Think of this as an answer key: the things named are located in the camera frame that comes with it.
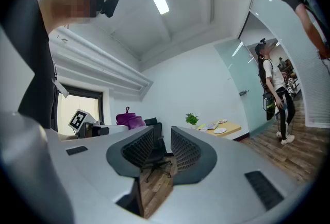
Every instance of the black chair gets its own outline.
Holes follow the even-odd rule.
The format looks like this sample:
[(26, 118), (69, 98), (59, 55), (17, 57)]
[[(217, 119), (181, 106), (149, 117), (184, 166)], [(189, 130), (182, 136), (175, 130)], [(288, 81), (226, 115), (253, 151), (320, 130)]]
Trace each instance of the black chair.
[(164, 143), (164, 136), (161, 135), (162, 130), (162, 124), (157, 122), (156, 118), (152, 119), (146, 119), (145, 124), (148, 126), (154, 126), (154, 148), (151, 151), (149, 157), (145, 161), (145, 164), (151, 164), (149, 166), (145, 166), (141, 169), (141, 172), (143, 172), (144, 169), (151, 168), (151, 171), (146, 178), (146, 183), (149, 182), (149, 177), (156, 169), (161, 169), (165, 174), (167, 174), (168, 178), (171, 178), (171, 174), (166, 172), (164, 168), (162, 168), (162, 165), (170, 164), (172, 165), (171, 161), (164, 161), (164, 156), (166, 153), (165, 143)]

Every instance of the wooden floor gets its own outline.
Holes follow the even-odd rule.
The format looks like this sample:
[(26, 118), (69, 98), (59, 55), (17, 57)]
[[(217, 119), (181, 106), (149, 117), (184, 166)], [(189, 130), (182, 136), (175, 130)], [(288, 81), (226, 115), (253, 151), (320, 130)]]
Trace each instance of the wooden floor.
[(173, 189), (173, 175), (177, 173), (175, 157), (166, 157), (165, 161), (171, 160), (172, 166), (163, 166), (166, 172), (170, 172), (172, 178), (168, 178), (161, 170), (156, 170), (146, 183), (150, 169), (145, 169), (140, 175), (141, 197), (144, 208), (144, 217), (149, 218), (165, 201)]
[[(262, 157), (271, 161), (285, 173), (296, 179), (298, 183), (303, 183), (312, 179), (320, 168), (327, 153), (327, 145), (330, 142), (330, 130), (305, 127), (305, 114), (302, 97), (298, 96), (294, 100), (296, 114), (293, 122), (289, 126), (289, 133), (295, 136), (295, 140), (287, 145), (282, 145), (276, 137), (277, 122), (262, 134), (253, 139), (247, 138), (241, 141)], [(167, 165), (166, 170), (172, 176), (176, 174), (176, 159), (171, 159), (173, 165)], [(173, 178), (168, 178), (160, 170), (155, 171), (149, 178), (149, 183), (145, 182), (150, 170), (141, 173), (140, 185), (144, 217), (149, 218), (165, 201), (173, 189)]]
[(294, 105), (296, 113), (288, 128), (288, 133), (295, 136), (292, 143), (282, 145), (277, 140), (275, 135), (277, 122), (262, 134), (252, 139), (244, 139), (241, 143), (251, 147), (297, 182), (303, 183), (313, 179), (322, 165), (327, 154), (330, 130), (305, 127), (304, 104), (301, 95), (296, 97)]

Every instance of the hand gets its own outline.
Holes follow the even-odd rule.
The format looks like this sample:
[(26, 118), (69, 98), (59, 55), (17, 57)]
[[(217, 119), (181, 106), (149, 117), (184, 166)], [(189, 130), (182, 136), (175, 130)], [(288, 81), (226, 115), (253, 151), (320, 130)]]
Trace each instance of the hand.
[(276, 101), (277, 107), (279, 109), (283, 109), (283, 107), (284, 107), (283, 102), (282, 102), (282, 100), (278, 96), (275, 98), (275, 101)]
[(319, 54), (320, 54), (321, 59), (330, 58), (330, 50), (329, 49), (325, 49), (325, 50), (322, 50), (322, 51), (319, 50)]

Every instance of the window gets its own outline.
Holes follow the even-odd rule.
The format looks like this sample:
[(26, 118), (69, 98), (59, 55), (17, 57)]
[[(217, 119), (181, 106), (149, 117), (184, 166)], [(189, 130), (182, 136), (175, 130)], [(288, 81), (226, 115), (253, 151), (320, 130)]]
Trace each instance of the window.
[(103, 119), (103, 103), (102, 92), (88, 91), (63, 85), (70, 93), (65, 98), (62, 93), (58, 92), (55, 102), (55, 130), (64, 135), (73, 135), (73, 130), (68, 126), (72, 116), (81, 109), (90, 113), (95, 120)]

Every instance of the window frame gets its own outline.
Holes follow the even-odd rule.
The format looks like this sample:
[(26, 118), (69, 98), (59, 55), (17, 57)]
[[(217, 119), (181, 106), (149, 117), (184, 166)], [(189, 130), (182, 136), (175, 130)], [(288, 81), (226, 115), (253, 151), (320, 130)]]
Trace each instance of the window frame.
[[(104, 116), (103, 116), (103, 93), (97, 92), (97, 91), (90, 91), (85, 90), (77, 87), (72, 87), (70, 85), (62, 84), (63, 87), (68, 91), (68, 93), (72, 96), (78, 96), (78, 97), (84, 97), (84, 98), (94, 98), (98, 99), (98, 116), (100, 121), (104, 124)], [(59, 90), (56, 90), (56, 95), (54, 98), (54, 112), (55, 112), (55, 118), (54, 118), (54, 130), (58, 132), (57, 128), (57, 106), (58, 106), (58, 95), (61, 92)]]

